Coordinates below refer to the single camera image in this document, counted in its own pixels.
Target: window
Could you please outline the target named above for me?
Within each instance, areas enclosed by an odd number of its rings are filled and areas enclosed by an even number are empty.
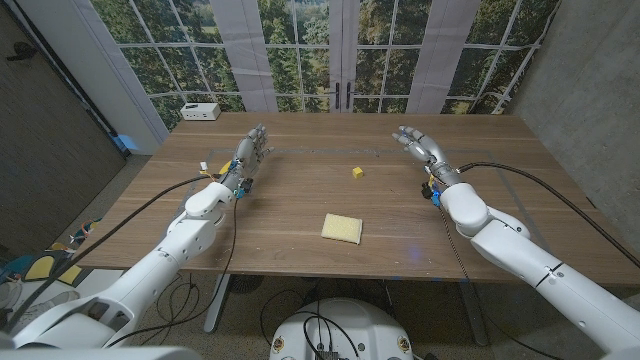
[[[360,2],[354,112],[404,113],[431,1]]]
[[[557,0],[482,0],[442,113],[502,113],[557,5]]]
[[[328,0],[258,0],[281,112],[329,111]]]
[[[171,131],[185,102],[245,111],[208,0],[92,0]]]

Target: robot finger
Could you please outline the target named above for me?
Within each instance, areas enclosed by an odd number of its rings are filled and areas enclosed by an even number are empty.
[[[393,136],[393,138],[394,138],[394,139],[396,139],[396,141],[397,141],[397,142],[399,142],[399,143],[400,143],[400,144],[402,144],[402,145],[409,145],[409,144],[411,144],[411,142],[412,142],[412,141],[411,141],[408,137],[406,137],[406,136],[401,136],[401,135],[398,135],[398,134],[391,134],[391,136]]]

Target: wooden table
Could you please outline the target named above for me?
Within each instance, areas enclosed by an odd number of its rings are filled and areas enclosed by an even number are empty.
[[[238,203],[230,273],[462,279],[440,213],[420,194],[426,180],[421,164],[391,137],[399,125],[412,125],[432,136],[452,166],[496,161],[529,171],[613,231],[518,117],[225,113],[216,122],[181,122],[104,216],[87,245],[161,190],[197,176],[200,161],[207,161],[212,171],[219,169],[260,122],[267,127],[269,146],[276,150],[262,163],[252,194]],[[357,180],[351,175],[356,166],[365,173]],[[472,169],[463,179],[488,205],[523,221],[533,241],[594,281],[640,284],[631,262],[539,185],[490,168]],[[201,180],[195,188],[185,186],[161,198],[80,265],[131,267],[162,239],[186,198],[207,183]],[[361,244],[320,237],[326,213],[363,219]],[[228,220],[214,245],[184,270],[220,273],[229,255],[232,225]],[[452,236],[473,280],[520,281],[482,258],[453,227]]]

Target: white robot body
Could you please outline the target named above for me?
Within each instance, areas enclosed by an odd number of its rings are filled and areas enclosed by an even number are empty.
[[[296,314],[285,320],[273,337],[270,360],[315,359],[307,344],[303,324],[312,313],[318,312],[318,303],[301,308]],[[379,308],[364,301],[332,298],[320,301],[319,314],[338,324],[353,341],[360,359],[411,360],[413,353],[406,331],[400,324]],[[322,336],[323,357],[325,359],[357,359],[347,337],[334,324],[328,323],[331,331],[332,348],[329,349],[329,330],[320,319],[312,318],[307,322],[307,334],[318,349]]]

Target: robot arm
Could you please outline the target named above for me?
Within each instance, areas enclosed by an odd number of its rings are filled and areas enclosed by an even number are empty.
[[[133,332],[182,265],[213,244],[225,220],[224,210],[234,197],[250,191],[250,178],[271,151],[263,150],[266,142],[262,125],[252,129],[238,144],[232,166],[220,182],[212,182],[187,200],[185,211],[149,254],[106,290],[42,314],[14,337],[15,346],[35,342],[58,348],[100,348]]]
[[[520,221],[488,207],[462,182],[433,139],[410,127],[400,130],[394,139],[447,186],[440,196],[442,206],[456,230],[471,239],[485,259],[535,288],[605,352],[640,346],[640,313],[531,242]]]

